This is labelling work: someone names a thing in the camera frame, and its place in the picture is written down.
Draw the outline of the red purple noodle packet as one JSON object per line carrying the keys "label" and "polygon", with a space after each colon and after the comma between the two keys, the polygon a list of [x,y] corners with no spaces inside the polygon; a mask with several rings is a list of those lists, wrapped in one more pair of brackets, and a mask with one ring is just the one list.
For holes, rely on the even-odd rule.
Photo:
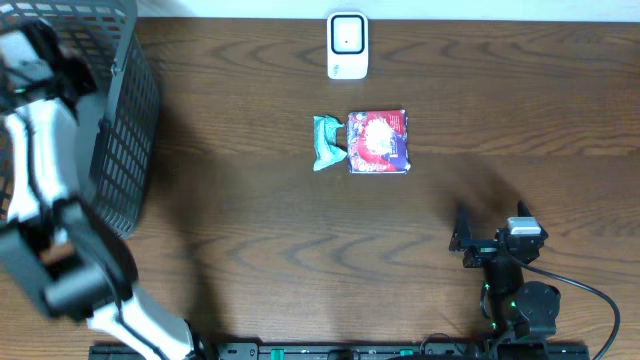
{"label": "red purple noodle packet", "polygon": [[352,112],[347,159],[352,174],[406,174],[411,169],[404,109]]}

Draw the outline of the teal snack wrapper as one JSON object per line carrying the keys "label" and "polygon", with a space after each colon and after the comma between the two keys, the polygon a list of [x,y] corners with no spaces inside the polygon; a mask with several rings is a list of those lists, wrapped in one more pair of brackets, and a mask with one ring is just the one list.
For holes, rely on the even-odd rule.
{"label": "teal snack wrapper", "polygon": [[314,171],[320,171],[347,157],[347,152],[338,145],[338,130],[344,125],[332,116],[315,116],[313,119],[314,149],[316,160]]}

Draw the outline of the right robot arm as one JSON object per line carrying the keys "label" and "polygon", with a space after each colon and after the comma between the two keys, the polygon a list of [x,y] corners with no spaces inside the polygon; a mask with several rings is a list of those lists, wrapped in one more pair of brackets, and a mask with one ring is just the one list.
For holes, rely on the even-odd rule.
{"label": "right robot arm", "polygon": [[483,315],[494,337],[484,341],[489,359],[550,359],[547,338],[556,333],[561,295],[540,281],[525,281],[523,269],[540,255],[547,232],[520,201],[517,214],[491,239],[472,234],[466,210],[457,209],[449,250],[463,254],[463,266],[483,270]]}

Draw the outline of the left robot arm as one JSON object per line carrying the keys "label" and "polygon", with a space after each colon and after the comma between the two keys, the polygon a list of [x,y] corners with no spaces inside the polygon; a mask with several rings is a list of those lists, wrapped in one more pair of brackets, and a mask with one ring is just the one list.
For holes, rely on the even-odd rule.
{"label": "left robot arm", "polygon": [[1,262],[50,318],[85,321],[146,359],[209,359],[188,322],[140,285],[129,248],[81,196],[77,106],[96,89],[88,65],[46,20],[2,30],[1,117],[13,192]]}

